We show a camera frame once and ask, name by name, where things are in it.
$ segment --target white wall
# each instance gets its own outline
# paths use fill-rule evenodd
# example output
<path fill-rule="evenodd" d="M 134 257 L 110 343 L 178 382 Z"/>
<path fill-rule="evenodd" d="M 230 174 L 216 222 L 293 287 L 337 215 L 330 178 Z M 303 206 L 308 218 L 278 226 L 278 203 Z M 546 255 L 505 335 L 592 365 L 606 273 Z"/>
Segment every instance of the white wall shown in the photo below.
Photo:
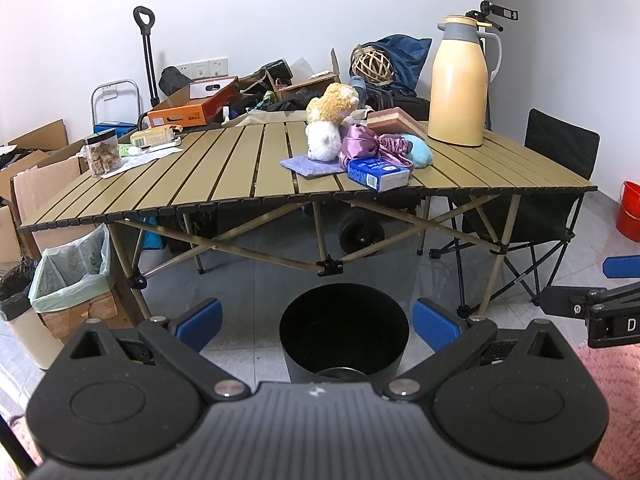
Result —
<path fill-rule="evenodd" d="M 614 199 L 640 182 L 640 0 L 491 0 L 504 23 L 494 130 L 524 140 L 530 108 L 600 134 L 593 181 Z"/>
<path fill-rule="evenodd" d="M 246 75 L 284 57 L 331 67 L 335 47 L 343 75 L 357 43 L 388 34 L 439 40 L 445 14 L 481 0 L 0 0 L 0 141 L 62 117 L 71 140 L 91 132 L 90 95 L 101 83 L 132 78 L 148 108 L 137 5 L 156 14 L 156 73 L 168 64 L 228 57 L 229 72 Z M 418 93 L 428 96 L 431 61 Z M 98 120 L 135 120 L 131 97 L 122 110 L 99 109 Z"/>

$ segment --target folding chair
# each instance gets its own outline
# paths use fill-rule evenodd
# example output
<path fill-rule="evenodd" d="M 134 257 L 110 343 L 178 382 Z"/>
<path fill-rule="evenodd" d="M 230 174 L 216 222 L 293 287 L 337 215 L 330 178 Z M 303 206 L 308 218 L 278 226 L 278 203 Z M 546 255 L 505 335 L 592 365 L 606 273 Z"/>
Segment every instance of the folding chair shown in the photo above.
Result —
<path fill-rule="evenodd" d="M 554 160 L 587 180 L 593 172 L 599 143 L 600 136 L 594 132 L 545 115 L 535 108 L 529 112 L 525 146 Z M 511 243 L 505 248 L 507 254 L 513 251 L 528 249 L 531 254 L 531 265 L 527 267 L 526 270 L 520 272 L 509 260 L 508 256 L 506 256 L 504 263 L 511 273 L 513 273 L 514 279 L 495 292 L 491 296 L 491 300 L 494 300 L 513 285 L 519 283 L 530 295 L 533 304 L 538 306 L 540 304 L 538 300 L 540 294 L 538 267 L 553 254 L 560 251 L 558 260 L 547 282 L 547 285 L 550 285 L 558 273 L 569 242 L 575 237 L 575 223 L 578 219 L 580 207 L 582 206 L 584 193 L 545 194 L 543 189 L 540 191 L 539 194 L 523 195 L 521 198 L 513 233 L 511 234 Z M 469 202 L 469 200 L 471 199 L 466 196 L 455 196 L 449 200 L 449 208 L 453 209 L 454 205 L 460 206 L 463 203 Z M 485 226 L 485 222 L 488 220 L 492 227 L 498 228 L 498 231 L 504 227 L 510 201 L 510 196 L 499 196 L 484 204 L 481 207 L 481 211 L 484 212 L 486 216 L 484 221 L 480 216 L 481 213 L 479 213 L 477 209 L 471 209 L 465 212 L 463 215 L 462 230 L 467 233 L 475 232 L 480 238 L 493 241 L 492 236 Z M 574 213 L 570 223 L 567 225 L 572 210 Z M 453 218 L 451 222 L 453 228 L 456 229 L 456 219 Z M 549 242 L 557 243 L 542 257 L 537 257 L 536 246 Z M 443 254 L 456 253 L 460 287 L 460 307 L 458 309 L 458 315 L 460 317 L 469 316 L 479 307 L 479 305 L 477 305 L 470 308 L 465 303 L 465 285 L 460 251 L 471 246 L 471 243 L 460 244 L 459 241 L 454 238 L 454 240 L 444 247 L 429 251 L 429 256 L 432 259 L 438 259 Z M 524 277 L 532 272 L 535 280 L 535 292 L 524 280 Z"/>

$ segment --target blue tissue box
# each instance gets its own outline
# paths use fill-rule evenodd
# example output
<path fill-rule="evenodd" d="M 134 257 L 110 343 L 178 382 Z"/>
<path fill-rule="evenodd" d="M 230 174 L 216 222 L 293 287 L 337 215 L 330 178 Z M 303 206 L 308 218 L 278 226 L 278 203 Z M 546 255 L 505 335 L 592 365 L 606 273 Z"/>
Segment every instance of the blue tissue box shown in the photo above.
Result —
<path fill-rule="evenodd" d="M 111 128 L 115 128 L 116 136 L 118 138 L 128 134 L 131 130 L 136 128 L 136 124 L 132 123 L 121 123 L 118 121 L 103 121 L 98 124 L 94 124 L 94 134 L 99 134 L 105 130 L 110 130 Z"/>
<path fill-rule="evenodd" d="M 379 158 L 358 158 L 347 167 L 347 176 L 363 186 L 383 192 L 409 183 L 411 171 Z"/>

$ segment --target slatted tabletop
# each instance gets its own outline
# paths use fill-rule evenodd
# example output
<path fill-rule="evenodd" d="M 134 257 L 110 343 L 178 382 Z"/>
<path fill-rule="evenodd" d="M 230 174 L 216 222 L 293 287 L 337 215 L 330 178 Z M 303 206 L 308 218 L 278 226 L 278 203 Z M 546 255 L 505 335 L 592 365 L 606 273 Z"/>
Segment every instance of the slatted tabletop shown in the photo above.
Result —
<path fill-rule="evenodd" d="M 559 164 L 492 132 L 485 132 L 480 148 L 426 141 L 433 151 L 433 165 L 414 170 L 409 186 L 398 192 L 419 190 L 429 196 L 464 191 L 481 196 L 596 189 Z M 181 148 L 179 153 L 111 178 L 84 173 L 25 219 L 21 229 L 45 230 L 239 204 L 277 206 L 375 195 L 346 174 L 308 180 L 280 165 L 284 158 L 306 153 L 303 122 L 189 134 Z"/>

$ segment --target ribbed gray surface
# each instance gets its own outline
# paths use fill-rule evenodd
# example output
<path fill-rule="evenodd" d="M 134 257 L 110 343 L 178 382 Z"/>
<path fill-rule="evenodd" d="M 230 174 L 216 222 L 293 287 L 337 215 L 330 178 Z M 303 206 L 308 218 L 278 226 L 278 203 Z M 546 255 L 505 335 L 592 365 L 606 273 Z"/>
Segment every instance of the ribbed gray surface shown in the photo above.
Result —
<path fill-rule="evenodd" d="M 606 477 L 587 465 L 536 476 L 492 468 L 446 444 L 422 410 L 380 399 L 369 384 L 262 384 L 214 406 L 181 447 L 110 471 L 49 462 L 33 480 L 487 480 Z"/>

